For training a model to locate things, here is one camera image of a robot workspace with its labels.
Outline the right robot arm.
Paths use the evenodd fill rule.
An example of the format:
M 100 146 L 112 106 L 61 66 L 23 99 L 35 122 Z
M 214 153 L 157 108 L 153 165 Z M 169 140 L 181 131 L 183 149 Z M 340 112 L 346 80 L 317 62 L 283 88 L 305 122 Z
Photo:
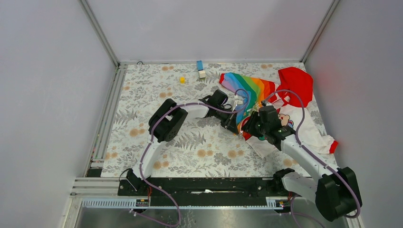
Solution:
M 328 221 L 343 216 L 359 216 L 362 199 L 355 172 L 349 167 L 340 168 L 326 163 L 303 145 L 298 135 L 299 129 L 283 126 L 273 106 L 263 106 L 253 111 L 241 129 L 274 145 L 295 159 L 310 175 L 310 178 L 305 178 L 291 169 L 278 171 L 280 178 L 272 183 L 277 195 L 284 196 L 291 191 L 306 198 L 315 203 L 320 214 Z

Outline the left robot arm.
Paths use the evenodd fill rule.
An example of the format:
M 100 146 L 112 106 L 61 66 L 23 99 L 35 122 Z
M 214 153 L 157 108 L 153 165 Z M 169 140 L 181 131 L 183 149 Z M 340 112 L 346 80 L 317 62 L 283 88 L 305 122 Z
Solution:
M 219 89 L 197 102 L 178 104 L 172 99 L 165 100 L 149 120 L 149 143 L 139 162 L 126 171 L 129 189 L 135 195 L 142 195 L 147 191 L 145 179 L 151 176 L 157 155 L 177 136 L 187 120 L 215 117 L 223 128 L 238 134 L 237 113 L 245 110 L 248 98 L 236 94 L 231 104 L 227 101 L 228 96 Z

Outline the rainbow kids jacket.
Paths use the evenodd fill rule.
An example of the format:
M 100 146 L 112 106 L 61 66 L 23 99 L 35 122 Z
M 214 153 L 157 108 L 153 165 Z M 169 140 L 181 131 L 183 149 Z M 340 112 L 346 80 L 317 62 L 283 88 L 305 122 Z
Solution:
M 246 97 L 245 92 L 250 95 L 248 107 L 237 114 L 238 127 L 241 128 L 251 112 L 262 107 L 262 101 L 268 99 L 276 108 L 282 126 L 295 130 L 302 125 L 298 135 L 306 146 L 320 154 L 334 153 L 338 142 L 319 129 L 319 112 L 313 111 L 313 78 L 295 67 L 280 69 L 278 74 L 279 84 L 235 73 L 221 74 L 220 84 L 224 88 L 232 92 L 238 90 L 242 97 Z

